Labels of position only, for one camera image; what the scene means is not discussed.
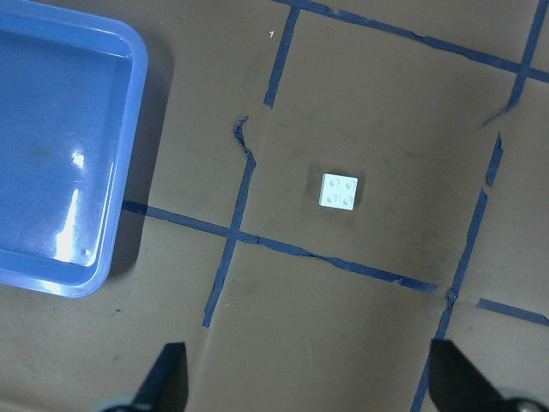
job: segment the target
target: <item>small white block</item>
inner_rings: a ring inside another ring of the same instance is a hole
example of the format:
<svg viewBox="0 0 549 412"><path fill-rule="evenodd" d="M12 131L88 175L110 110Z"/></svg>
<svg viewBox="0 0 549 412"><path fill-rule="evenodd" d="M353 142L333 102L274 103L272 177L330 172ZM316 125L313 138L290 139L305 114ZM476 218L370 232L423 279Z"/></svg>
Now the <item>small white block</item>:
<svg viewBox="0 0 549 412"><path fill-rule="evenodd" d="M318 204L327 208L353 210L358 182L357 178L325 173Z"/></svg>

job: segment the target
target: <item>black object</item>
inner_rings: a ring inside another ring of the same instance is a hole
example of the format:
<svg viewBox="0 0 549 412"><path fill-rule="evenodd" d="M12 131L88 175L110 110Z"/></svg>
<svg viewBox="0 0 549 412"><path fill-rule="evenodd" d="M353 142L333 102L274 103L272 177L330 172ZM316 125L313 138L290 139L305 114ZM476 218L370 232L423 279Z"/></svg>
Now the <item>black object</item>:
<svg viewBox="0 0 549 412"><path fill-rule="evenodd" d="M440 412L549 412L530 399L504 399L452 341L433 340L429 394Z"/></svg>
<svg viewBox="0 0 549 412"><path fill-rule="evenodd" d="M189 378L185 344L168 343L160 352L130 405L103 412L181 412L187 404Z"/></svg>

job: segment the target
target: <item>blue tray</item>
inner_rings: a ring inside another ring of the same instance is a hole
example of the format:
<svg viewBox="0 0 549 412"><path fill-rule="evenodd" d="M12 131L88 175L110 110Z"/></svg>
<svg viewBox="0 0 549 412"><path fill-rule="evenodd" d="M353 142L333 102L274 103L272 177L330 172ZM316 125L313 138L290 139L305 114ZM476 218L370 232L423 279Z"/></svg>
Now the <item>blue tray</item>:
<svg viewBox="0 0 549 412"><path fill-rule="evenodd" d="M129 26L0 0L0 282L68 297L106 279L145 83Z"/></svg>

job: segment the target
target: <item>white cube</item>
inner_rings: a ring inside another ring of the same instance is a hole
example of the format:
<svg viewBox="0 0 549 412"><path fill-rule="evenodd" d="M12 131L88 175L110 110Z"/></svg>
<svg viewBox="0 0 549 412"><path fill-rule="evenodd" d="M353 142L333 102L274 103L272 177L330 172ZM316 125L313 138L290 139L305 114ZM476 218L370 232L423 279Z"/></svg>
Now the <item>white cube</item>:
<svg viewBox="0 0 549 412"><path fill-rule="evenodd" d="M325 173L318 204L327 208L353 210L358 182L357 178Z"/></svg>

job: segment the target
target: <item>blue plastic bin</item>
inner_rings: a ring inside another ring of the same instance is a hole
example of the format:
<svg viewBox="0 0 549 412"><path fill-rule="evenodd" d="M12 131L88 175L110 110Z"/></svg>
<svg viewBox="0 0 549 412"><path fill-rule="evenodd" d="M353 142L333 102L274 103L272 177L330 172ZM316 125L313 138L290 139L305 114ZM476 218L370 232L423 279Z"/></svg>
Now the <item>blue plastic bin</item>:
<svg viewBox="0 0 549 412"><path fill-rule="evenodd" d="M0 0L0 282L68 297L106 279L147 50L129 26Z"/></svg>

